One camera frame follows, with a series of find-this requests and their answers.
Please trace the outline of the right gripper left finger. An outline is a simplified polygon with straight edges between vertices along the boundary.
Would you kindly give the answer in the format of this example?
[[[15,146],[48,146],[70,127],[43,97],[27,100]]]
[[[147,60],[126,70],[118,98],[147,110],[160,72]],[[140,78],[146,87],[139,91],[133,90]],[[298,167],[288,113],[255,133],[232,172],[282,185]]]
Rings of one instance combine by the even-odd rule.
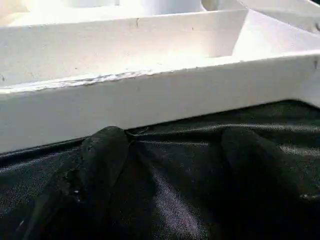
[[[92,240],[103,230],[112,189],[125,165],[129,141],[108,126],[87,137],[32,203],[20,224],[22,240]]]

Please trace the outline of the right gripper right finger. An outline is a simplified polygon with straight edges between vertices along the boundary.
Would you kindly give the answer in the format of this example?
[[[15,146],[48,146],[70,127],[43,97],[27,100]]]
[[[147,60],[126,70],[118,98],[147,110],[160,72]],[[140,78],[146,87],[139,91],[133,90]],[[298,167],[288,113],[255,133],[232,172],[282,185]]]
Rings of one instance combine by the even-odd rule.
[[[251,240],[317,240],[320,237],[320,161],[290,155],[248,129],[221,136]]]

